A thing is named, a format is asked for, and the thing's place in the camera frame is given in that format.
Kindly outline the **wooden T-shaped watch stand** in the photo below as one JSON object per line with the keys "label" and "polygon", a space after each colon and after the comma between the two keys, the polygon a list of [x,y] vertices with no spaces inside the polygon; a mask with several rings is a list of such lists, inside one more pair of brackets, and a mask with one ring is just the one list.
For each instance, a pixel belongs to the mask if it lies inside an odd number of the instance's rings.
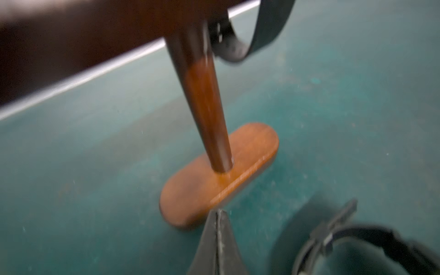
{"label": "wooden T-shaped watch stand", "polygon": [[238,1],[2,1],[1,108],[39,88],[159,38],[205,147],[165,184],[163,218],[193,228],[276,157],[279,139],[262,123],[228,134],[208,23]]}

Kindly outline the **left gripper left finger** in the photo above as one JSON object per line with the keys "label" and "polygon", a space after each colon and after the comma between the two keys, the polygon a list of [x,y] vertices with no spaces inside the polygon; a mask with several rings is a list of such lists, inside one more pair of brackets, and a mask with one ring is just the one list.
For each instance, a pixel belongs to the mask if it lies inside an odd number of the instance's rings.
{"label": "left gripper left finger", "polygon": [[188,275],[217,274],[217,211],[210,211]]}

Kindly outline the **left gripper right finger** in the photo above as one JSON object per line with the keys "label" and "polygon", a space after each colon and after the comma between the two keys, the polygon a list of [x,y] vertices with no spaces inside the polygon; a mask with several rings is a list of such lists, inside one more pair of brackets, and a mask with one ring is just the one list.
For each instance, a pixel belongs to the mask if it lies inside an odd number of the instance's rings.
{"label": "left gripper right finger", "polygon": [[217,211],[217,274],[248,275],[227,213]]}

